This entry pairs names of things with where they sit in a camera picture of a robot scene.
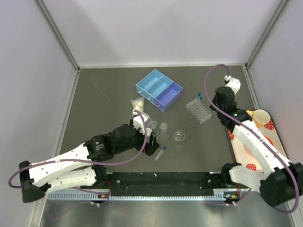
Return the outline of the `clear test tube rack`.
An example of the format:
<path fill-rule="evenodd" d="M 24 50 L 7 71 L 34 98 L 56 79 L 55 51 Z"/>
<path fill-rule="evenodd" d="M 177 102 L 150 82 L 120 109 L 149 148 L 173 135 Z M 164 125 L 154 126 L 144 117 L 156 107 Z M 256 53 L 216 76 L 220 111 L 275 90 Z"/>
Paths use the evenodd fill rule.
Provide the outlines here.
<path fill-rule="evenodd" d="M 194 99 L 186 105 L 186 109 L 200 123 L 204 123 L 212 116 L 210 111 L 202 104 L 200 99 Z"/>

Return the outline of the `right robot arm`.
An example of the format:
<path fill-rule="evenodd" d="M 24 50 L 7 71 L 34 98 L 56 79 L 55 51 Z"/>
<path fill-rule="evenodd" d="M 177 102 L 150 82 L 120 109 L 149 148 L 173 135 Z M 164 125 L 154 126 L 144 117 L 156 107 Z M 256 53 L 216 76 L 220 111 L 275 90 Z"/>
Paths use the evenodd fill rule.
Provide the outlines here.
<path fill-rule="evenodd" d="M 210 108 L 217 112 L 222 125 L 229 129 L 258 161 L 262 172 L 253 171 L 236 163 L 230 164 L 227 172 L 221 175 L 221 182 L 226 187 L 236 183 L 257 191 L 271 207 L 295 200 L 298 206 L 303 194 L 303 165 L 292 163 L 273 147 L 259 131 L 252 117 L 239 109 L 234 100 L 235 93 L 230 87 L 219 87 L 210 103 Z"/>

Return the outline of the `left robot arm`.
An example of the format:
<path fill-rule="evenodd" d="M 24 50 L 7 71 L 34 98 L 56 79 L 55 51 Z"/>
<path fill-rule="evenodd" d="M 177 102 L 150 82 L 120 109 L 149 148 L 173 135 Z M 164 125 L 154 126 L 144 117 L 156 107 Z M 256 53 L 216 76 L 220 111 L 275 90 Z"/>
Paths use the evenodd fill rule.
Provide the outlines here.
<path fill-rule="evenodd" d="M 151 129 L 129 123 L 108 134 L 94 136 L 47 161 L 21 162 L 22 201 L 34 202 L 55 191 L 73 187 L 101 188 L 107 183 L 104 161 L 133 148 L 151 156 L 159 147 Z"/>

